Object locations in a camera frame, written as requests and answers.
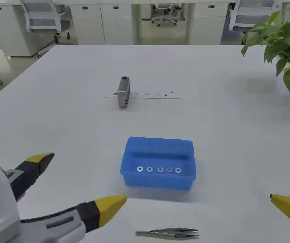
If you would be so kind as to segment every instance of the white cabinet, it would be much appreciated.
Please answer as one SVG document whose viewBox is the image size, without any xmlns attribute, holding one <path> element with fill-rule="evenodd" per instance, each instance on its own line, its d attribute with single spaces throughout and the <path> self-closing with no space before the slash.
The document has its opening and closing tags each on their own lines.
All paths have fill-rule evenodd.
<svg viewBox="0 0 290 243">
<path fill-rule="evenodd" d="M 228 4 L 197 3 L 194 8 L 191 45 L 220 45 Z"/>
<path fill-rule="evenodd" d="M 21 6 L 0 6 L 0 45 L 7 56 L 32 56 L 53 40 L 52 33 L 27 31 Z"/>
<path fill-rule="evenodd" d="M 152 5 L 151 4 L 141 4 L 140 5 L 140 14 L 142 19 L 150 19 L 152 14 Z"/>
<path fill-rule="evenodd" d="M 73 17 L 79 45 L 104 45 L 102 20 L 100 17 Z"/>
<path fill-rule="evenodd" d="M 220 45 L 225 17 L 194 16 L 191 45 Z"/>
<path fill-rule="evenodd" d="M 131 17 L 103 17 L 102 22 L 106 45 L 133 44 Z"/>
</svg>

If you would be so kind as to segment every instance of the potted plant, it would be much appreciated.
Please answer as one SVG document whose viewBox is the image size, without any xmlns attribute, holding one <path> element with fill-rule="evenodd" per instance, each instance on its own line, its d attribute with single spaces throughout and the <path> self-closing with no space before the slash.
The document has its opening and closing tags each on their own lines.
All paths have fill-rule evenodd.
<svg viewBox="0 0 290 243">
<path fill-rule="evenodd" d="M 277 59 L 276 75 L 283 76 L 281 83 L 290 91 L 290 8 L 274 12 L 267 22 L 256 24 L 245 37 L 243 56 L 249 47 L 265 45 L 264 60 L 270 63 Z"/>
</svg>

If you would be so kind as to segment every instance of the cabinet drawer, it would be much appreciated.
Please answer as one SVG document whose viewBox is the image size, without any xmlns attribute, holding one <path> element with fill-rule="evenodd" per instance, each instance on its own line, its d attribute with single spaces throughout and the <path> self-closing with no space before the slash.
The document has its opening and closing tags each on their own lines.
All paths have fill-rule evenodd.
<svg viewBox="0 0 290 243">
<path fill-rule="evenodd" d="M 103 17 L 131 17 L 131 4 L 101 4 Z"/>
<path fill-rule="evenodd" d="M 100 17 L 73 17 L 79 45 L 104 45 L 102 20 Z"/>
<path fill-rule="evenodd" d="M 220 45 L 225 17 L 194 16 L 191 45 Z"/>
<path fill-rule="evenodd" d="M 71 5 L 73 17 L 101 17 L 100 5 Z"/>
<path fill-rule="evenodd" d="M 0 5 L 0 17 L 15 17 L 15 11 L 13 6 Z"/>
<path fill-rule="evenodd" d="M 228 4 L 196 4 L 195 16 L 226 16 Z"/>
<path fill-rule="evenodd" d="M 102 18 L 106 45 L 132 45 L 133 30 L 130 17 Z"/>
</svg>

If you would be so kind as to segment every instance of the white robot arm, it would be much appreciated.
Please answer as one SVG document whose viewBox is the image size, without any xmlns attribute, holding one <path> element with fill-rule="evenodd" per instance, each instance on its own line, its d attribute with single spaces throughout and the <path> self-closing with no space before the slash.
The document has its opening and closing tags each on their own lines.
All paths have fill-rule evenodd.
<svg viewBox="0 0 290 243">
<path fill-rule="evenodd" d="M 108 196 L 52 215 L 21 220 L 17 201 L 45 171 L 53 156 L 32 156 L 15 170 L 4 172 L 0 168 L 0 243 L 78 243 L 86 233 L 104 226 L 126 202 L 125 195 Z"/>
</svg>

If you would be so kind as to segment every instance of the blue plastic tray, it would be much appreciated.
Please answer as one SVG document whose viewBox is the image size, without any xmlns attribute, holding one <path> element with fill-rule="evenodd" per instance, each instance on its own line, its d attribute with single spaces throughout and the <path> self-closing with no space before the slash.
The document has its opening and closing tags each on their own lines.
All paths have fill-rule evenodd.
<svg viewBox="0 0 290 243">
<path fill-rule="evenodd" d="M 120 173 L 128 186 L 190 190 L 196 179 L 196 162 L 190 140 L 130 137 Z"/>
</svg>

